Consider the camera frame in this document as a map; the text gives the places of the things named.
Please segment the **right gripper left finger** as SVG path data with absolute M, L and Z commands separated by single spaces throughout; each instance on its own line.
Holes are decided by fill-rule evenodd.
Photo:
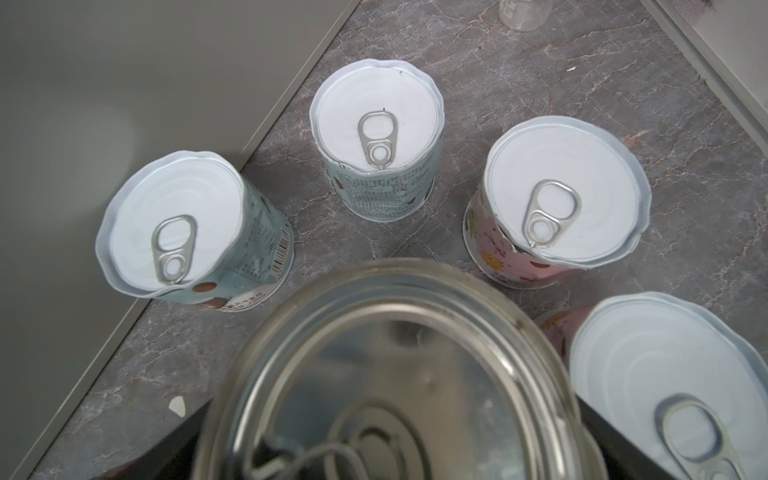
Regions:
M 196 447 L 211 403 L 205 403 L 145 454 L 93 480 L 191 479 Z

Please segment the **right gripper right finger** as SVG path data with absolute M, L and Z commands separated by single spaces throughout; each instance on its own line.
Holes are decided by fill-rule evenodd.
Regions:
M 674 480 L 578 397 L 582 421 L 601 450 L 609 479 Z

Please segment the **blue soup can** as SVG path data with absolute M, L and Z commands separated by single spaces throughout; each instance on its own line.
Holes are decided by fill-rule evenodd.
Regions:
M 565 367 L 534 322 L 437 261 L 319 276 L 236 354 L 195 479 L 604 479 Z

